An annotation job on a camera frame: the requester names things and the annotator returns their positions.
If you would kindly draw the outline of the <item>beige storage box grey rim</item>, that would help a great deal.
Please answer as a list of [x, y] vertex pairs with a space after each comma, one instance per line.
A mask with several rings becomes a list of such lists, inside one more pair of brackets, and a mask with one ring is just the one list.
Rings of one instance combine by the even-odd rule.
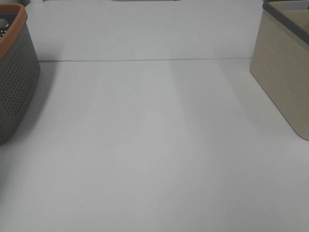
[[266, 0], [250, 72], [293, 131], [309, 138], [309, 2]]

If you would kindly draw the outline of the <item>grey basket with orange rim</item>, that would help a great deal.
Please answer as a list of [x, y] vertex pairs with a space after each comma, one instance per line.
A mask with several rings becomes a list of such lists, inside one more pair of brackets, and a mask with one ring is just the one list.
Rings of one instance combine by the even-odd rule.
[[41, 68], [22, 4], [0, 5], [0, 143], [16, 133], [33, 99]]

